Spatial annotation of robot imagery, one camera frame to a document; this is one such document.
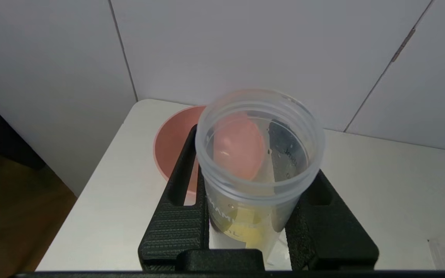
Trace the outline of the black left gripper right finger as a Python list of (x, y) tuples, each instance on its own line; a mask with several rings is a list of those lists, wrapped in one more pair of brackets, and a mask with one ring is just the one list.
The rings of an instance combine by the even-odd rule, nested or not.
[(285, 226), (293, 271), (373, 270), (378, 246), (319, 171)]

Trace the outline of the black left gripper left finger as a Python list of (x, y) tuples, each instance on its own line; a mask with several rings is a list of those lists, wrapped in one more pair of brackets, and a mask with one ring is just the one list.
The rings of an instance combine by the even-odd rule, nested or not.
[(196, 157), (194, 125), (138, 247), (143, 271), (174, 271), (177, 257), (209, 247), (209, 213), (204, 179), (197, 177), (196, 199), (184, 204)]

